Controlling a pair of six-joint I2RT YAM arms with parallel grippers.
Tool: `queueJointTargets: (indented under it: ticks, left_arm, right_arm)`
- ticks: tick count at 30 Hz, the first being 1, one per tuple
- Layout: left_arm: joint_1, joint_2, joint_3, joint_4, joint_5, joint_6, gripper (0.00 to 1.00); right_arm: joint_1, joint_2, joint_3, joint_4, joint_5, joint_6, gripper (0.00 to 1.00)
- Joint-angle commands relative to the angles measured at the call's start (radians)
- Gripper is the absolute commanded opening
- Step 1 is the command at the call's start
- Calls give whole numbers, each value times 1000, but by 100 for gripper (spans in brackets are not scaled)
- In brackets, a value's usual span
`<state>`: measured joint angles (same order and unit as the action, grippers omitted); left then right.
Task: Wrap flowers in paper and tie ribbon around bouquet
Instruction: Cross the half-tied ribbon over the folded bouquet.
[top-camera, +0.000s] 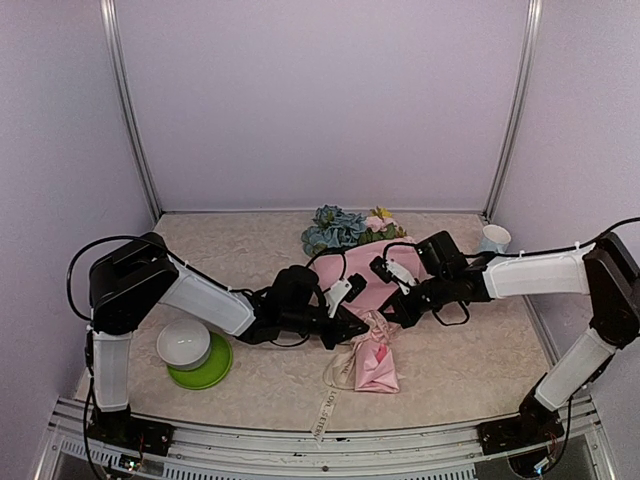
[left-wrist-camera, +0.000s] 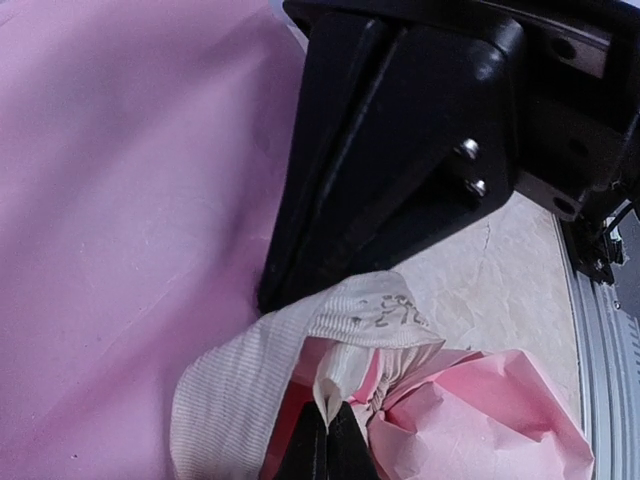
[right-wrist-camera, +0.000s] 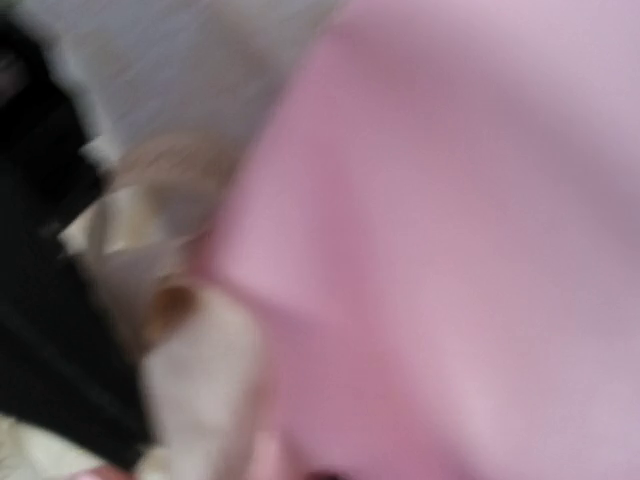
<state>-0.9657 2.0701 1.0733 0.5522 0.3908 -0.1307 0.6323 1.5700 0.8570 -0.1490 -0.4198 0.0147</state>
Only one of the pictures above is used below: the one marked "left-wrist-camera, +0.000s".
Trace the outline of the pink wrapping paper sheet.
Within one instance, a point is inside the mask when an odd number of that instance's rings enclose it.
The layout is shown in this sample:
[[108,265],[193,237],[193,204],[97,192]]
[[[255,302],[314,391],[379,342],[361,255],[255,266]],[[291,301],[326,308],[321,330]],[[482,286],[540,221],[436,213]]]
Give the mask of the pink wrapping paper sheet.
[[[255,291],[303,49],[264,1],[1,6],[1,475],[189,479],[183,372]],[[384,479],[587,479],[551,215],[521,195],[397,271],[445,340],[353,402]]]

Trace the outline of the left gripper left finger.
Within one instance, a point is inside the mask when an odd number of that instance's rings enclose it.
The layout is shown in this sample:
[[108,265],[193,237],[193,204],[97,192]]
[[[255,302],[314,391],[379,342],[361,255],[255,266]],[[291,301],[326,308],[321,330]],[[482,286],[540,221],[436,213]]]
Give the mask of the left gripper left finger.
[[286,405],[262,467],[263,479],[320,480],[328,476],[327,429],[317,405]]

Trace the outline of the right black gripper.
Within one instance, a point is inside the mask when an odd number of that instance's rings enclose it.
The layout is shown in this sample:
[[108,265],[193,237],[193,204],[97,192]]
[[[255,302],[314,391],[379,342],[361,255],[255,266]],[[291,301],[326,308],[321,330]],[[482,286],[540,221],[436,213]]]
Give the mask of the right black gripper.
[[520,192],[607,216],[639,179],[639,11],[623,1],[287,1],[409,32],[373,102],[399,140],[392,185],[418,253]]

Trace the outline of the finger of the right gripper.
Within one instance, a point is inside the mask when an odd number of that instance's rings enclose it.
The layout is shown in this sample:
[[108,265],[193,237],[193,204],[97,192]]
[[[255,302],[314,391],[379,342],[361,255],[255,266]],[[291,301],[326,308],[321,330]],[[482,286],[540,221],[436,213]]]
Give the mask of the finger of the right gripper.
[[286,181],[257,293],[270,313],[415,253],[401,221],[399,140],[373,102],[409,30],[321,19],[310,31]]

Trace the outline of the beige printed ribbon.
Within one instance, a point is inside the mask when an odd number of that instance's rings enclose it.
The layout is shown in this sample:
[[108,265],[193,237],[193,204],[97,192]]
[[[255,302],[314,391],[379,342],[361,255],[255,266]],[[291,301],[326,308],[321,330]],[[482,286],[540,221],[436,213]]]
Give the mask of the beige printed ribbon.
[[393,384],[443,344],[404,278],[391,271],[350,277],[269,313],[182,374],[170,422],[175,475],[255,479],[291,382],[310,388],[326,430],[376,361],[382,371],[365,398],[379,406]]

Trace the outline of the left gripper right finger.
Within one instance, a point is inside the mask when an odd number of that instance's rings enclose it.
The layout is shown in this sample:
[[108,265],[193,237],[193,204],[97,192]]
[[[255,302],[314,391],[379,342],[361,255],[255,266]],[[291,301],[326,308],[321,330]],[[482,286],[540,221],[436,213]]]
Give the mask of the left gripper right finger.
[[379,480],[371,453],[350,404],[343,402],[329,425],[329,480]]

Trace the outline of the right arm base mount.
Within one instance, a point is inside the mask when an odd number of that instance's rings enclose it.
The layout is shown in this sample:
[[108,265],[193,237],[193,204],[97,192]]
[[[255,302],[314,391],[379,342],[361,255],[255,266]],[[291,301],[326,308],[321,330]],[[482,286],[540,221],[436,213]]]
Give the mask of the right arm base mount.
[[600,285],[615,283],[615,265],[624,263],[622,221],[635,210],[627,202],[618,211],[595,223],[580,219],[564,227],[572,268]]

